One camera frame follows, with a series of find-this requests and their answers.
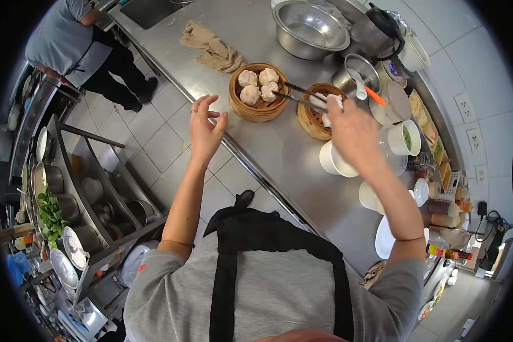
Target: electrical outlet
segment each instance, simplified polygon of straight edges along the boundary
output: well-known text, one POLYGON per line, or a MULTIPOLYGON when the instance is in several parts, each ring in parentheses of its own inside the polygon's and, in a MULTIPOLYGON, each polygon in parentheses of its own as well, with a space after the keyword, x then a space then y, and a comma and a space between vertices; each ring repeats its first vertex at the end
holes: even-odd
POLYGON ((472 128, 466 132, 469 138, 469 144, 471 145, 471 154, 484 154, 485 146, 483 145, 481 130, 478 128, 472 128))
POLYGON ((475 167, 475 173, 477 174, 477 184, 486 183, 486 165, 477 165, 475 167))
POLYGON ((454 96, 454 101, 456 101, 458 109, 460 110, 460 113, 462 113, 463 121, 466 124, 477 120, 477 117, 475 116, 475 111, 473 110, 473 105, 471 104, 469 95, 467 95, 466 92, 454 96))

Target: orange spoon handle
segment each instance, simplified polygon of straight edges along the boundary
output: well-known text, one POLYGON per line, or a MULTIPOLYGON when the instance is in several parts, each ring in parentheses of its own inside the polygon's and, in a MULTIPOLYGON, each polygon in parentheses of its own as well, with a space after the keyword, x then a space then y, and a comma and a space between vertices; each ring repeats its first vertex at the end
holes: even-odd
POLYGON ((373 98, 376 100, 376 102, 378 102, 380 104, 380 106, 386 106, 386 103, 384 102, 384 100, 380 97, 380 95, 378 95, 376 92, 374 92, 372 89, 370 89, 369 87, 365 86, 365 90, 367 91, 367 93, 373 98))

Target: black shoe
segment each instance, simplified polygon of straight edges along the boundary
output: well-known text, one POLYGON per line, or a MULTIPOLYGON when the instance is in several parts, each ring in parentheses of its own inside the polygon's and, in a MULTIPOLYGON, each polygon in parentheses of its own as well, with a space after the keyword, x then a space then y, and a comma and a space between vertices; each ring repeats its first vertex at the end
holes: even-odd
POLYGON ((157 88, 157 78, 151 77, 146 81, 147 84, 147 90, 146 93, 139 96, 139 99, 143 105, 146 105, 150 100, 152 99, 152 95, 154 94, 154 91, 157 88))
POLYGON ((141 109, 143 109, 143 105, 141 105, 140 102, 137 102, 136 104, 133 105, 133 108, 131 108, 131 110, 135 113, 138 113, 141 111, 141 109))
POLYGON ((245 190, 241 195, 236 195, 236 202, 233 206, 240 209, 249 208, 254 196, 255 192, 253 190, 245 190))

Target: bamboo steamer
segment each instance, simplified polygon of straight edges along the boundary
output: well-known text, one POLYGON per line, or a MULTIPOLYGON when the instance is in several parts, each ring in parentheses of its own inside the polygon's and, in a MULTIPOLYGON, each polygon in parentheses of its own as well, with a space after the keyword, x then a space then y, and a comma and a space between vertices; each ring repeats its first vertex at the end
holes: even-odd
MULTIPOLYGON (((328 83, 315 83, 309 86, 308 90, 312 92, 320 92, 325 96, 330 93, 340 95, 342 97, 342 102, 347 99, 347 96, 340 89, 328 83)), ((305 93, 302 95, 301 99, 309 101, 310 95, 305 93)), ((302 128, 312 138, 321 140, 331 139, 330 127, 323 126, 323 114, 321 112, 299 103, 296 107, 296 116, 298 117, 298 121, 302 128)))
POLYGON ((232 106, 232 109, 242 119, 255 123, 263 123, 275 119, 278 115, 281 114, 285 106, 287 106, 288 101, 287 99, 279 96, 276 97, 275 101, 273 102, 264 102, 261 98, 252 107, 241 102, 241 99, 239 99, 239 94, 241 93, 243 87, 240 86, 237 81, 239 74, 241 74, 243 70, 251 70, 258 75, 261 71, 264 70, 264 68, 275 70, 275 72, 280 77, 279 81, 277 82, 278 91, 290 95, 290 88, 285 85, 285 82, 289 81, 287 76, 277 67, 267 63, 251 63, 240 67, 236 72, 234 72, 232 78, 230 79, 230 84, 228 85, 230 105, 232 106))

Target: sink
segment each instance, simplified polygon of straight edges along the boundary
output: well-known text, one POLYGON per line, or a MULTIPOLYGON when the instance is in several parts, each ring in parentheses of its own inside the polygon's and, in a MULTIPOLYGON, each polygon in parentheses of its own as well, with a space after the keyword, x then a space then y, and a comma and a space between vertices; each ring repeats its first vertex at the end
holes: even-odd
POLYGON ((181 8, 169 0, 130 0, 120 11, 147 30, 181 8))

